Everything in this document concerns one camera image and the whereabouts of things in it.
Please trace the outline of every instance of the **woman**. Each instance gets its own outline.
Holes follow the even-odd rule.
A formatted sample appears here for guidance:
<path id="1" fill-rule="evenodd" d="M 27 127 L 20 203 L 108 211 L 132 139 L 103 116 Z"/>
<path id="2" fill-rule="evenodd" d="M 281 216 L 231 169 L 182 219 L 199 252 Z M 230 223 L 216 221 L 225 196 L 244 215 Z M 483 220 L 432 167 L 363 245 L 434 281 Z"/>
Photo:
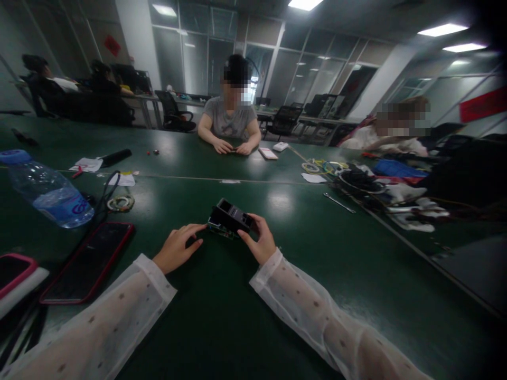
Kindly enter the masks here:
<path id="1" fill-rule="evenodd" d="M 248 140 L 236 148 L 236 153 L 248 156 L 259 145 L 257 114 L 251 104 L 241 101 L 247 83 L 247 61 L 239 54 L 231 55 L 223 69 L 223 96 L 208 100 L 198 127 L 199 137 L 213 145 L 218 154 L 231 153 L 234 149 L 221 137 L 245 140 L 245 130 Z"/>
<path id="2" fill-rule="evenodd" d="M 259 240 L 243 231 L 238 234 L 260 265 L 250 285 L 331 367 L 347 380 L 429 379 L 376 330 L 350 317 L 319 283 L 284 259 L 266 220 L 249 215 Z M 189 224 L 173 230 L 153 260 L 141 254 L 97 301 L 56 336 L 42 340 L 6 368 L 0 378 L 116 377 L 177 292 L 165 275 L 201 246 L 199 239 L 185 248 L 187 240 L 205 228 L 205 224 Z"/>
<path id="3" fill-rule="evenodd" d="M 40 77 L 43 77 L 43 78 L 46 78 L 46 79 L 49 79 L 49 80 L 55 82 L 58 85 L 58 87 L 60 87 L 64 92 L 79 91 L 79 89 L 75 83 L 73 83 L 67 79 L 64 79 L 64 78 L 55 77 L 53 75 L 53 73 L 51 72 L 51 69 L 49 68 L 48 62 L 46 61 L 46 59 L 42 58 L 41 56 L 23 54 L 21 59 L 23 60 L 23 63 L 28 70 L 35 73 L 36 75 L 39 75 Z M 49 91 L 50 93 L 54 92 L 54 91 L 51 91 L 50 88 L 44 88 L 44 89 Z"/>
<path id="4" fill-rule="evenodd" d="M 354 136 L 343 142 L 341 148 L 381 150 L 385 153 L 415 153 L 427 157 L 428 151 L 410 136 L 411 124 L 425 112 L 428 100 L 415 97 L 397 104 L 395 112 L 380 112 L 366 127 L 358 129 Z"/>
<path id="5" fill-rule="evenodd" d="M 134 95 L 132 91 L 127 90 L 111 81 L 111 68 L 108 65 L 100 62 L 99 60 L 93 60 L 90 67 L 92 72 L 90 87 L 91 91 L 94 93 L 109 95 Z"/>

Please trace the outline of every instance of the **black hair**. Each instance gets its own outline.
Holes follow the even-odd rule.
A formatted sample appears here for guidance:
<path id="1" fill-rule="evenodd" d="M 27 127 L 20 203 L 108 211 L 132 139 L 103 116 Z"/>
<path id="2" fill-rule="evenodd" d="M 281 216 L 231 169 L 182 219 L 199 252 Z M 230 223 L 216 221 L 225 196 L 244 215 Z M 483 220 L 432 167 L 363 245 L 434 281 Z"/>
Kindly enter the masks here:
<path id="1" fill-rule="evenodd" d="M 91 61 L 90 68 L 91 68 L 92 73 L 94 75 L 102 75 L 102 76 L 104 76 L 108 72 L 111 71 L 111 68 L 108 65 L 106 65 L 103 62 L 100 62 L 99 60 L 93 60 L 93 61 Z"/>
<path id="2" fill-rule="evenodd" d="M 235 87 L 246 87 L 248 62 L 241 54 L 231 55 L 223 68 L 223 78 Z"/>
<path id="3" fill-rule="evenodd" d="M 38 55 L 23 54 L 21 56 L 23 63 L 30 71 L 35 71 L 37 74 L 42 74 L 48 62 Z"/>

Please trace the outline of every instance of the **red decoration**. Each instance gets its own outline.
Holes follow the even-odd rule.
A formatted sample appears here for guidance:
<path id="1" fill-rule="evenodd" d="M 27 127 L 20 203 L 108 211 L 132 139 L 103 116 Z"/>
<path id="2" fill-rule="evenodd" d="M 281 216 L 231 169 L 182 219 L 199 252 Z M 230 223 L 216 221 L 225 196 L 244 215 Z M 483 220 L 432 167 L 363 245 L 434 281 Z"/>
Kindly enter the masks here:
<path id="1" fill-rule="evenodd" d="M 488 92 L 459 105 L 462 123 L 507 111 L 507 86 Z"/>
<path id="2" fill-rule="evenodd" d="M 107 35 L 104 46 L 114 56 L 118 56 L 118 52 L 121 50 L 120 44 L 110 34 Z"/>

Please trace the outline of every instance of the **gray t-shirt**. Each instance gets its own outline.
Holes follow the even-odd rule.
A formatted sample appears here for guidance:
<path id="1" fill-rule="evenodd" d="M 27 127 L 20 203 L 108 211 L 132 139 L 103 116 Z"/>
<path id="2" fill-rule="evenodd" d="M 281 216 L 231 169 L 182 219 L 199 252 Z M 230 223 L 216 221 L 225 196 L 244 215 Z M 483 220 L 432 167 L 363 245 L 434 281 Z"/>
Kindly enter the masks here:
<path id="1" fill-rule="evenodd" d="M 204 106 L 204 113 L 213 121 L 211 132 L 217 137 L 247 138 L 245 129 L 247 125 L 257 119 L 252 105 L 240 105 L 234 113 L 229 116 L 224 108 L 221 97 L 211 98 Z"/>

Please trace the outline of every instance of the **polka dot sleeve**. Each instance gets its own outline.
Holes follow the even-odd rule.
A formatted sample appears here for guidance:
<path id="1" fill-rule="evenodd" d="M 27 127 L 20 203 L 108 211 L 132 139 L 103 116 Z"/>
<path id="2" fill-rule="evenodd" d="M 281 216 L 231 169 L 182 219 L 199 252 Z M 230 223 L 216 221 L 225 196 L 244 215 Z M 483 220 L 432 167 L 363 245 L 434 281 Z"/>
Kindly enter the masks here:
<path id="1" fill-rule="evenodd" d="M 347 380 L 430 379 L 375 329 L 349 316 L 279 249 L 250 280 L 271 310 Z"/>
<path id="2" fill-rule="evenodd" d="M 175 294 L 142 254 L 93 304 L 43 336 L 0 379 L 113 379 Z"/>

